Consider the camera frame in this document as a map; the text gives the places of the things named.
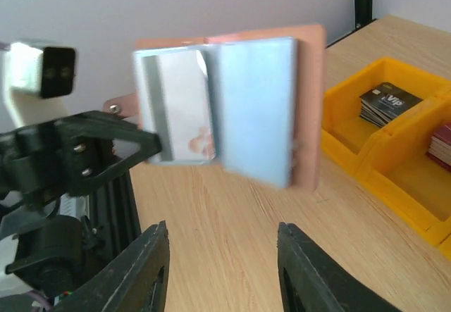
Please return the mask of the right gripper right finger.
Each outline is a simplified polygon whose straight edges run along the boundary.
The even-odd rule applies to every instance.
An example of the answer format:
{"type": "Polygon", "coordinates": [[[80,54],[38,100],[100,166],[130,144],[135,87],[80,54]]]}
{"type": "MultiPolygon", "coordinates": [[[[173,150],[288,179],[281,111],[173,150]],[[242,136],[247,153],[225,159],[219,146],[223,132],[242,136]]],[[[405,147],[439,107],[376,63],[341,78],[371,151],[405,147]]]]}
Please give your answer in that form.
{"type": "Polygon", "coordinates": [[[398,311],[363,285],[293,223],[278,225],[284,311],[398,311]]]}

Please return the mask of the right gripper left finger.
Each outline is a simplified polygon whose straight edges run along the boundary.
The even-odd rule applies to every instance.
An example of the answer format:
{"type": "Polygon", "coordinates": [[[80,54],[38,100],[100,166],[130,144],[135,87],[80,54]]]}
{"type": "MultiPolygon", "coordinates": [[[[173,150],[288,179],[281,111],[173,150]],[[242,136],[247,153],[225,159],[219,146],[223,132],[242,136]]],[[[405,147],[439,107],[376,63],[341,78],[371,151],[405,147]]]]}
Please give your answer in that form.
{"type": "Polygon", "coordinates": [[[163,312],[170,247],[166,222],[147,228],[89,282],[52,308],[61,312],[163,312]]]}

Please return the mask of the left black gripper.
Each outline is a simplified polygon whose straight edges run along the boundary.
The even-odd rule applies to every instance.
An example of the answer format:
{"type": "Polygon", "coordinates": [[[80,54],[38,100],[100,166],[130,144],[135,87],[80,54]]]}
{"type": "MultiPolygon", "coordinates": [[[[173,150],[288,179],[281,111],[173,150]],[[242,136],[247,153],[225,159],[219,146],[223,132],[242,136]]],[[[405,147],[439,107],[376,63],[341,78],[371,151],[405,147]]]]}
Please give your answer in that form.
{"type": "Polygon", "coordinates": [[[40,212],[64,193],[66,174],[67,193],[84,196],[161,151],[157,134],[101,111],[21,127],[1,134],[1,199],[18,192],[40,212]],[[115,139],[138,150],[119,158],[115,139]]]}

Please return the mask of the white card black stripe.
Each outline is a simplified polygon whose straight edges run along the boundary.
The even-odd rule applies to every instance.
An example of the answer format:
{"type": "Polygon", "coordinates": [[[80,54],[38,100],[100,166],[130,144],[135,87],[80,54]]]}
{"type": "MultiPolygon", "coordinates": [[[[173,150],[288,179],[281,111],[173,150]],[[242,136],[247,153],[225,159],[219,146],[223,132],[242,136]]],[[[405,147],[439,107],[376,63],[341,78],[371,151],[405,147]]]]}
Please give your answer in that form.
{"type": "Polygon", "coordinates": [[[205,164],[216,157],[206,64],[200,48],[134,53],[142,129],[159,136],[151,163],[205,164]]]}

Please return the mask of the pink card holder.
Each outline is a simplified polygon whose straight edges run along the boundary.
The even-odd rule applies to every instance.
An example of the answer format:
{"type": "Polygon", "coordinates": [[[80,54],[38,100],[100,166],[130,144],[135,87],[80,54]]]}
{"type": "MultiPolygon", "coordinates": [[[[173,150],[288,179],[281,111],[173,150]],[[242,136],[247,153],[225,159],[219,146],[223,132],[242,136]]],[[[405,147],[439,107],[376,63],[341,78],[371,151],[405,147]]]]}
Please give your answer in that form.
{"type": "MultiPolygon", "coordinates": [[[[308,192],[319,181],[326,31],[321,25],[248,30],[211,37],[141,39],[138,50],[198,47],[206,64],[216,157],[224,169],[278,188],[308,192]]],[[[103,111],[137,116],[135,91],[103,111]]]]}

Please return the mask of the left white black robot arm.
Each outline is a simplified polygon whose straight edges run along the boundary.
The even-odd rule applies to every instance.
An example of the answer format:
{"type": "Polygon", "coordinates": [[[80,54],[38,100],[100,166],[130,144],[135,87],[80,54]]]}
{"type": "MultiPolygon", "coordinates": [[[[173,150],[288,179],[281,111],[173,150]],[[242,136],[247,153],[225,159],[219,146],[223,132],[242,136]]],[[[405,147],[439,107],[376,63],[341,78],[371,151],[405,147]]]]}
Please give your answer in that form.
{"type": "MultiPolygon", "coordinates": [[[[1,135],[1,193],[42,212],[63,195],[103,199],[126,211],[129,169],[162,150],[159,136],[101,111],[1,135]]],[[[47,311],[162,311],[170,259],[165,222],[124,249],[124,227],[87,216],[44,216],[1,241],[1,295],[28,295],[47,311]]]]}

